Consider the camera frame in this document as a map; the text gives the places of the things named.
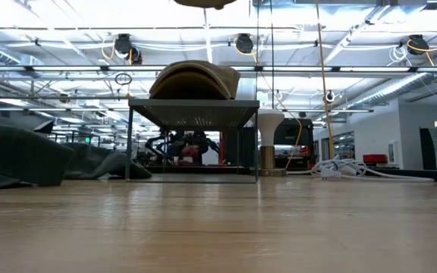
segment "ceiling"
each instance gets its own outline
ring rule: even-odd
[[[272,0],[271,13],[269,1],[263,2],[263,6],[256,8],[249,0],[237,0],[223,10],[204,11],[170,0],[0,0],[0,49],[9,55],[31,55],[44,65],[126,65],[126,61],[116,55],[109,60],[104,58],[102,46],[110,55],[113,39],[119,33],[129,33],[143,56],[144,65],[196,59],[213,64],[253,66],[254,57],[239,54],[233,43],[239,33],[249,33],[255,50],[259,51],[259,65],[320,65],[320,48],[315,46],[319,39],[315,6]],[[394,56],[395,47],[399,42],[405,43],[411,34],[422,34],[431,48],[437,47],[437,10],[426,10],[426,1],[404,2],[409,5],[379,7],[375,6],[376,1],[352,4],[345,0],[343,5],[342,1],[321,1],[330,4],[320,5],[319,9],[325,64],[429,66],[425,55],[405,55],[398,61]],[[402,49],[397,50],[395,54],[399,55]],[[432,55],[436,62],[437,51]],[[110,96],[119,89],[112,81],[56,79],[60,76],[46,74],[34,79],[34,89],[41,89],[39,95],[42,96],[56,93]],[[130,85],[130,91],[134,96],[145,98],[155,77],[154,73],[141,73]],[[351,74],[327,77],[325,83],[327,89],[339,95],[337,99],[352,100],[391,77],[389,74],[383,77]],[[322,107],[320,74],[278,72],[274,79],[267,74],[259,76],[257,86],[250,78],[241,79],[239,93],[256,88],[260,93],[268,93],[274,81],[280,100],[286,106]],[[30,81],[17,80],[5,73],[0,73],[0,80],[19,90],[31,88]],[[412,96],[425,91],[419,89]],[[272,104],[270,93],[259,97],[264,106]],[[101,99],[97,103],[126,107],[125,102],[112,99]],[[52,106],[58,107],[58,101]]]

